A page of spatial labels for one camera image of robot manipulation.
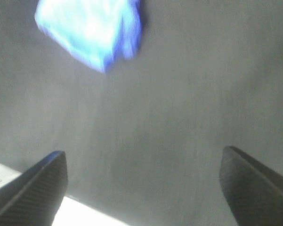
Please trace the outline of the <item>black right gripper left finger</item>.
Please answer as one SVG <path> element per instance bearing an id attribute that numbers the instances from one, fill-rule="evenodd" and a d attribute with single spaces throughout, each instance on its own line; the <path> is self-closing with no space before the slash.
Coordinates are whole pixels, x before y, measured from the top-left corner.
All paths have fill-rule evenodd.
<path id="1" fill-rule="evenodd" d="M 0 188 L 0 226 L 50 226 L 68 185 L 64 151 L 54 151 Z"/>

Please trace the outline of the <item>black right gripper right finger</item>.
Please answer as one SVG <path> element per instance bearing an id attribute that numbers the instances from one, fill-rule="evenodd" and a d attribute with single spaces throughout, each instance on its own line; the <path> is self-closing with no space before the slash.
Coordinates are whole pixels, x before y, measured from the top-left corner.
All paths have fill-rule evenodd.
<path id="1" fill-rule="evenodd" d="M 219 182 L 239 226 L 283 226 L 283 176 L 235 146 L 223 149 Z"/>

